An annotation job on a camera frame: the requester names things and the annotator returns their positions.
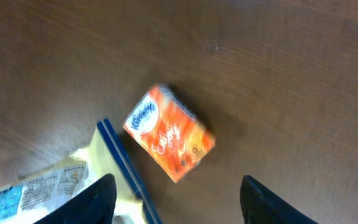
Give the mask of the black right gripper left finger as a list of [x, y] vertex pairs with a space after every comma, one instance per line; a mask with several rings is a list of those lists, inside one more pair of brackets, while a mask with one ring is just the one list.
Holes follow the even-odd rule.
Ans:
[[106, 174], [35, 224], [111, 224], [116, 199], [115, 178]]

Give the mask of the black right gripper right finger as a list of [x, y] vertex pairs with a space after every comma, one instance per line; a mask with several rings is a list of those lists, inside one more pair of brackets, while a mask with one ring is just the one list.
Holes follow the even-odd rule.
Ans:
[[245, 175], [240, 203], [246, 224], [316, 224], [251, 175]]

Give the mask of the yellow snack bag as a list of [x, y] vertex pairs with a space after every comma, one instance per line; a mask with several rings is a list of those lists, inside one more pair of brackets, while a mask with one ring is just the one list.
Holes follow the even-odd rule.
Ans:
[[108, 223], [160, 223], [142, 179], [108, 119], [96, 125], [89, 146], [57, 164], [0, 188], [0, 223], [35, 223], [59, 208], [78, 204], [91, 186], [115, 180], [112, 199], [100, 191], [95, 205], [114, 206]]

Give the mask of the small orange tissue pack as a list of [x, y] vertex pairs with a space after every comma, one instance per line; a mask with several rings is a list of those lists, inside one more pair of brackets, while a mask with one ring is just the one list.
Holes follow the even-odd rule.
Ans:
[[177, 183], [215, 146], [215, 137], [165, 84], [153, 85], [123, 128]]

